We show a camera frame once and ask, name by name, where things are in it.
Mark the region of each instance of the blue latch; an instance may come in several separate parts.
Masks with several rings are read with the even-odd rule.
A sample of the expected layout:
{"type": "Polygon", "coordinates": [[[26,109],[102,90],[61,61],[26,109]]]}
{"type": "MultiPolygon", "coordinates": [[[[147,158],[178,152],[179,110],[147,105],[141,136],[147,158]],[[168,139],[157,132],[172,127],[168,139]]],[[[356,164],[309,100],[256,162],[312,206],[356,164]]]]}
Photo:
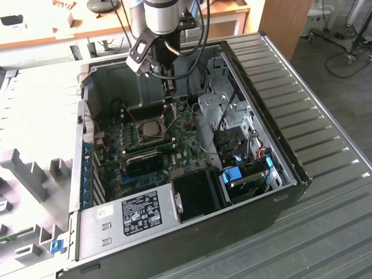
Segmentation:
{"type": "Polygon", "coordinates": [[[231,167],[227,170],[224,170],[222,173],[222,179],[225,183],[229,183],[240,178],[242,178],[242,174],[239,167],[231,167]]]}
{"type": "Polygon", "coordinates": [[[270,157],[266,157],[266,163],[269,166],[269,168],[274,166],[273,160],[270,157]]]}
{"type": "Polygon", "coordinates": [[[54,240],[51,243],[51,253],[54,254],[56,252],[64,252],[65,247],[63,247],[64,240],[54,240]]]}

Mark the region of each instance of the wooden desk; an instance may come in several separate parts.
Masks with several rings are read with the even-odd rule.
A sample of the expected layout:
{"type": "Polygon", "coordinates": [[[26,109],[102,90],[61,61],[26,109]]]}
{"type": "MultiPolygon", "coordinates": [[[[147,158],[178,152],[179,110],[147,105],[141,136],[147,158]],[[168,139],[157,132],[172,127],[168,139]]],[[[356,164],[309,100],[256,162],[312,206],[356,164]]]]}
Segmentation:
{"type": "MultiPolygon", "coordinates": [[[[78,45],[83,58],[90,58],[90,52],[86,46],[90,42],[110,39],[111,35],[123,36],[121,25],[114,12],[102,14],[96,18],[97,14],[87,9],[87,0],[78,1],[78,4],[71,10],[74,22],[71,28],[67,30],[54,30],[48,26],[48,18],[41,16],[36,19],[35,15],[40,15],[40,7],[50,5],[50,0],[38,0],[38,6],[29,4],[27,0],[19,0],[24,3],[22,14],[27,24],[27,30],[17,34],[0,37],[0,49],[11,49],[28,47],[32,45],[47,44],[61,41],[71,41],[71,45],[78,45]]],[[[127,21],[121,6],[117,8],[124,28],[128,31],[127,21]]],[[[236,22],[234,34],[244,32],[246,15],[249,12],[248,6],[240,7],[233,0],[217,0],[211,5],[211,24],[222,22],[236,22]]],[[[128,19],[130,21],[129,9],[127,9],[128,19]]],[[[211,28],[211,37],[215,37],[217,32],[211,28]]]]}
{"type": "MultiPolygon", "coordinates": [[[[231,0],[217,0],[213,2],[210,6],[208,38],[243,34],[249,11],[248,5],[239,6],[235,1],[231,0]]],[[[203,16],[205,18],[206,10],[203,10],[203,16]]]]}
{"type": "MultiPolygon", "coordinates": [[[[61,40],[76,40],[90,36],[105,35],[122,32],[121,25],[114,12],[102,14],[102,17],[96,18],[97,14],[87,9],[87,1],[79,3],[71,10],[74,22],[71,28],[67,30],[56,30],[50,26],[50,20],[42,13],[41,18],[35,19],[35,15],[40,15],[37,9],[40,6],[50,6],[50,1],[38,0],[40,3],[37,7],[28,6],[23,9],[27,30],[19,33],[9,33],[9,35],[0,37],[0,49],[26,47],[30,45],[46,44],[61,40]]],[[[121,6],[117,8],[119,16],[123,22],[124,28],[129,30],[125,15],[121,6]]]]}

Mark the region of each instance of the power supply label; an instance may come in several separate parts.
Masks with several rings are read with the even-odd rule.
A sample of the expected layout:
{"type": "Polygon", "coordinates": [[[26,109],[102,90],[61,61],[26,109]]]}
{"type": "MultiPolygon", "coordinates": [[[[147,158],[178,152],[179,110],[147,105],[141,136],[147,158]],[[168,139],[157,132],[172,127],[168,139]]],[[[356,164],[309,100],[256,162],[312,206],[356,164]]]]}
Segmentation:
{"type": "Polygon", "coordinates": [[[130,236],[162,224],[158,192],[123,201],[124,234],[130,236]]]}

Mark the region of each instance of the concrete floor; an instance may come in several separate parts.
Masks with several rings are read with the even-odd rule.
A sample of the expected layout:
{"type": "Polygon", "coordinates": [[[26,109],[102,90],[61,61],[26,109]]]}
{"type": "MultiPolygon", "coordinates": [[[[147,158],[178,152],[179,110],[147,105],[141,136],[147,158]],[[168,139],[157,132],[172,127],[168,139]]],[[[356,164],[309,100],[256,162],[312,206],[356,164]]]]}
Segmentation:
{"type": "MultiPolygon", "coordinates": [[[[365,8],[355,22],[357,30],[371,5],[372,0],[365,2],[365,8]]],[[[344,28],[349,9],[345,7],[335,28],[344,28]]],[[[372,34],[372,24],[368,33],[372,34]]],[[[300,39],[291,63],[363,153],[372,160],[372,130],[368,128],[372,123],[372,63],[351,78],[334,77],[326,71],[324,62],[342,51],[339,46],[320,37],[315,38],[311,44],[306,39],[300,39]]],[[[346,54],[343,54],[333,59],[329,66],[335,73],[346,76],[368,63],[369,54],[365,52],[359,55],[350,66],[347,65],[346,54]]]]}

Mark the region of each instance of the black cable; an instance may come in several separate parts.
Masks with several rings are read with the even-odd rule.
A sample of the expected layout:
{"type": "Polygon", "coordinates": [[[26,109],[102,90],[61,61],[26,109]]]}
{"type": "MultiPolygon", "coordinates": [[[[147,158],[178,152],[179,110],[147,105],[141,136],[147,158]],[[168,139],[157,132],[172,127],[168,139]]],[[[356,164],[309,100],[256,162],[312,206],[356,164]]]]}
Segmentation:
{"type": "Polygon", "coordinates": [[[348,17],[349,17],[349,15],[350,15],[351,11],[352,11],[353,8],[354,8],[354,4],[355,4],[355,2],[356,2],[356,0],[353,1],[353,4],[351,5],[350,11],[349,11],[348,14],[346,15],[346,18],[345,18],[345,26],[346,26],[346,27],[351,27],[351,25],[348,24],[348,17]]]}
{"type": "Polygon", "coordinates": [[[204,18],[203,18],[203,12],[202,12],[202,9],[200,7],[200,4],[199,4],[199,1],[198,0],[196,0],[196,4],[198,6],[200,17],[202,19],[202,34],[200,35],[200,38],[199,38],[198,43],[196,44],[196,46],[191,51],[189,51],[187,53],[180,53],[180,56],[182,56],[182,57],[186,57],[186,56],[192,55],[195,51],[198,50],[198,48],[200,47],[200,45],[202,43],[202,39],[203,39],[203,35],[204,35],[204,18]]]}
{"type": "Polygon", "coordinates": [[[123,46],[123,42],[124,42],[124,38],[121,38],[121,43],[120,43],[119,49],[116,51],[115,54],[118,54],[121,51],[121,47],[123,46]]]}
{"type": "Polygon", "coordinates": [[[119,14],[118,14],[117,11],[116,11],[115,5],[114,5],[114,3],[112,2],[112,0],[110,0],[110,2],[111,2],[111,5],[112,5],[112,8],[114,9],[114,12],[115,12],[115,14],[116,14],[116,16],[117,16],[117,19],[119,20],[120,25],[121,25],[121,27],[122,27],[122,29],[123,29],[123,31],[124,31],[126,37],[127,37],[129,47],[132,48],[132,44],[130,43],[130,40],[129,40],[128,34],[127,34],[127,32],[126,32],[126,29],[124,28],[124,25],[123,25],[123,23],[121,22],[120,16],[119,16],[119,14]]]}
{"type": "Polygon", "coordinates": [[[155,73],[151,73],[152,76],[157,77],[157,78],[161,78],[162,80],[180,80],[182,78],[185,78],[185,77],[189,76],[194,71],[196,65],[200,61],[200,57],[202,56],[202,53],[205,49],[205,46],[206,46],[206,43],[207,43],[207,40],[208,40],[209,21],[210,21],[210,5],[209,5],[209,0],[206,0],[206,2],[207,2],[207,27],[206,27],[206,32],[205,32],[205,36],[204,36],[204,42],[201,46],[200,53],[198,54],[198,57],[196,57],[195,63],[194,63],[194,65],[192,65],[190,71],[188,71],[187,73],[181,74],[179,76],[174,76],[174,77],[161,76],[161,75],[158,75],[158,74],[155,74],[155,73]]]}
{"type": "Polygon", "coordinates": [[[359,68],[359,69],[356,70],[354,73],[352,73],[352,74],[350,74],[350,75],[348,75],[348,76],[340,76],[340,75],[338,75],[338,74],[335,74],[335,73],[333,73],[333,72],[331,71],[331,69],[329,69],[329,67],[328,67],[328,62],[329,62],[330,60],[332,60],[333,58],[337,57],[337,56],[343,55],[344,53],[345,53],[345,51],[342,51],[342,52],[340,52],[340,53],[338,53],[338,54],[332,55],[331,57],[329,57],[329,58],[324,62],[324,67],[325,67],[325,69],[326,69],[330,74],[332,74],[332,75],[335,76],[335,77],[338,77],[338,78],[350,78],[350,77],[354,76],[356,73],[358,73],[358,72],[360,72],[361,70],[363,70],[364,68],[366,68],[366,67],[370,64],[370,62],[367,62],[363,67],[359,68]]]}
{"type": "Polygon", "coordinates": [[[327,20],[326,20],[326,16],[324,15],[324,0],[323,0],[323,3],[321,4],[321,10],[323,11],[323,19],[324,19],[324,22],[325,22],[325,27],[326,27],[327,31],[329,31],[330,29],[328,28],[328,23],[327,23],[327,20]]]}
{"type": "Polygon", "coordinates": [[[132,27],[131,27],[130,24],[129,24],[129,19],[128,19],[128,15],[127,15],[126,7],[124,7],[123,0],[120,0],[120,3],[121,3],[121,6],[123,7],[123,11],[124,11],[124,14],[125,14],[125,16],[126,16],[126,20],[127,20],[127,24],[128,24],[129,30],[130,30],[130,34],[132,35],[132,37],[133,37],[134,39],[137,40],[137,37],[136,37],[135,35],[133,35],[132,27]]]}
{"type": "MultiPolygon", "coordinates": [[[[193,65],[193,62],[191,63],[190,67],[187,69],[188,71],[191,69],[192,65],[193,65]]],[[[197,68],[200,72],[200,75],[201,75],[201,77],[200,77],[201,87],[202,87],[202,73],[204,73],[204,86],[206,86],[206,80],[207,80],[206,68],[203,71],[204,65],[202,65],[200,62],[196,66],[197,66],[197,68]]],[[[190,75],[187,76],[186,83],[187,83],[187,94],[190,96],[191,95],[190,75]]]]}
{"type": "Polygon", "coordinates": [[[238,92],[238,88],[237,87],[238,87],[237,86],[237,83],[235,82],[235,84],[234,84],[234,92],[232,92],[231,98],[230,98],[230,100],[228,100],[228,103],[227,103],[227,106],[225,108],[225,111],[222,114],[222,117],[221,117],[221,120],[220,120],[220,123],[219,123],[219,129],[221,129],[222,122],[223,122],[223,120],[226,117],[226,114],[227,114],[227,111],[228,111],[228,107],[231,105],[231,103],[233,102],[233,100],[234,100],[234,98],[235,98],[235,96],[236,96],[236,94],[238,92]]]}

